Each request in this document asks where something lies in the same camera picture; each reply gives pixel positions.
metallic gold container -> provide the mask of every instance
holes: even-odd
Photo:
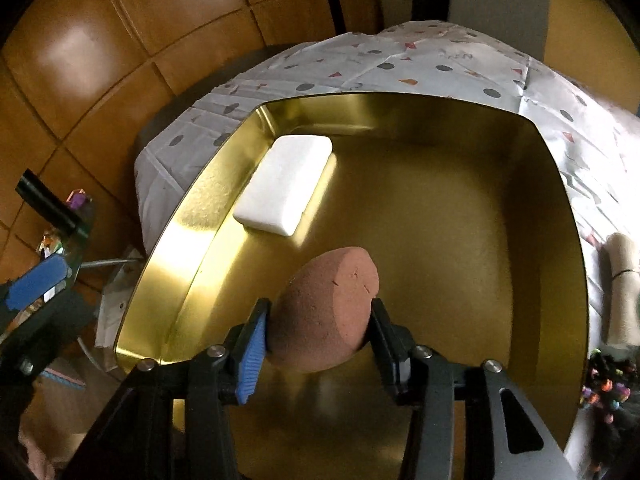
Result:
[[[273,140],[293,133],[334,143],[298,230],[245,229],[234,202]],[[453,99],[355,93],[259,107],[162,234],[120,330],[120,365],[191,358],[306,261],[351,245],[373,257],[394,322],[451,361],[503,362],[564,446],[588,322],[571,208],[530,121]],[[380,387],[368,346],[317,374],[265,362],[248,405],[230,409],[240,471],[254,480],[396,478],[409,416]]]

beige roll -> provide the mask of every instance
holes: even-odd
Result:
[[[615,233],[607,238],[606,248],[611,260],[613,277],[607,344],[640,346],[638,247],[628,236]]]

white rectangular block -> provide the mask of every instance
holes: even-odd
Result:
[[[234,218],[248,227],[291,236],[332,148],[328,137],[277,138],[236,202]]]

